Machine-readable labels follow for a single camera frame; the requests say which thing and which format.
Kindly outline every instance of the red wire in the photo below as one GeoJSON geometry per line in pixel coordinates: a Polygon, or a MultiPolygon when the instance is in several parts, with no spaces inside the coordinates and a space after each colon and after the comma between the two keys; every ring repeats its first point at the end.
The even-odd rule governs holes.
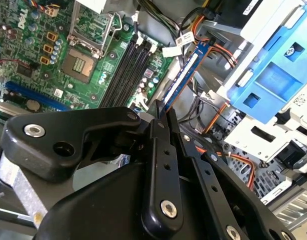
{"type": "Polygon", "coordinates": [[[16,63],[19,63],[19,64],[24,65],[26,67],[29,67],[28,64],[26,64],[26,63],[24,63],[24,62],[22,62],[18,59],[0,59],[0,63],[3,63],[3,62],[16,62],[16,63]]]}

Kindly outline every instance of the white sticker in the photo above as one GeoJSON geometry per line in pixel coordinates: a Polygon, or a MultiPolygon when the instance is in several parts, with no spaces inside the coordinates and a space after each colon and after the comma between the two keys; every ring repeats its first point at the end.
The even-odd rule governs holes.
{"type": "Polygon", "coordinates": [[[164,47],[162,49],[162,55],[164,58],[174,57],[182,55],[182,48],[180,46],[171,46],[171,47],[164,47]]]}
{"type": "Polygon", "coordinates": [[[249,4],[249,6],[247,6],[247,8],[245,9],[245,11],[243,12],[243,15],[248,15],[253,8],[256,6],[256,4],[258,3],[259,0],[252,0],[251,3],[249,4]]]}
{"type": "Polygon", "coordinates": [[[186,44],[190,44],[195,41],[194,33],[192,31],[189,31],[182,35],[181,37],[177,38],[175,43],[177,46],[182,47],[186,44]]]}
{"type": "Polygon", "coordinates": [[[64,94],[64,91],[56,88],[53,95],[55,95],[57,98],[61,99],[63,97],[63,94],[64,94]]]}
{"type": "Polygon", "coordinates": [[[123,41],[123,42],[120,44],[120,47],[123,48],[123,49],[126,49],[126,48],[128,47],[128,43],[126,43],[126,42],[123,41]]]}

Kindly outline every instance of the blue pcie slot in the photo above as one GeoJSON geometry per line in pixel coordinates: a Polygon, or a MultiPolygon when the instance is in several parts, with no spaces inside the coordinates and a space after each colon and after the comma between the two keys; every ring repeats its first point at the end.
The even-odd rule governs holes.
{"type": "Polygon", "coordinates": [[[29,99],[32,99],[32,100],[35,100],[41,104],[44,104],[46,106],[49,106],[49,107],[52,107],[52,108],[55,108],[59,111],[68,111],[70,110],[70,108],[60,102],[57,102],[56,100],[53,100],[47,96],[44,96],[40,93],[37,93],[35,91],[32,91],[28,88],[25,88],[23,86],[20,86],[18,85],[17,83],[14,83],[12,81],[8,81],[6,84],[5,84],[5,87],[7,89],[10,89],[14,92],[17,92],[17,93],[20,93],[21,95],[25,96],[26,98],[29,98],[29,99]]]}
{"type": "Polygon", "coordinates": [[[162,98],[168,112],[209,53],[210,45],[200,41],[162,98]]]}

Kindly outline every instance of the black mounting arm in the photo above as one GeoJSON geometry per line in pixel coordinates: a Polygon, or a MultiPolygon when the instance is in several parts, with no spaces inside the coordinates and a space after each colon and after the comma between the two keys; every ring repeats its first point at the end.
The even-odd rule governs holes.
{"type": "Polygon", "coordinates": [[[115,107],[10,119],[4,192],[33,218],[36,240],[295,239],[211,149],[199,155],[157,100],[141,118],[115,107]],[[72,190],[76,169],[121,154],[129,164],[72,190]]]}

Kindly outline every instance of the ram slot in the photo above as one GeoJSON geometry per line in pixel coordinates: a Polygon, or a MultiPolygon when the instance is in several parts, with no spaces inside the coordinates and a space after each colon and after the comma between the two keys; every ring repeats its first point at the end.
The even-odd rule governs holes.
{"type": "Polygon", "coordinates": [[[129,98],[134,93],[137,85],[139,84],[141,76],[144,74],[149,58],[152,55],[152,52],[149,51],[151,48],[151,44],[147,43],[144,51],[137,59],[136,64],[133,67],[132,73],[128,81],[126,82],[126,86],[123,89],[123,94],[121,97],[117,99],[116,104],[114,107],[126,106],[128,103],[129,98]]]}
{"type": "Polygon", "coordinates": [[[123,73],[126,71],[126,67],[128,64],[130,64],[130,60],[135,55],[135,52],[137,50],[137,42],[138,36],[134,35],[124,52],[124,55],[122,56],[119,65],[115,71],[115,74],[113,75],[110,84],[105,91],[105,94],[101,100],[101,103],[99,105],[99,108],[106,108],[109,107],[109,102],[114,98],[114,92],[117,89],[117,86],[119,84],[120,78],[123,75],[123,73]]]}

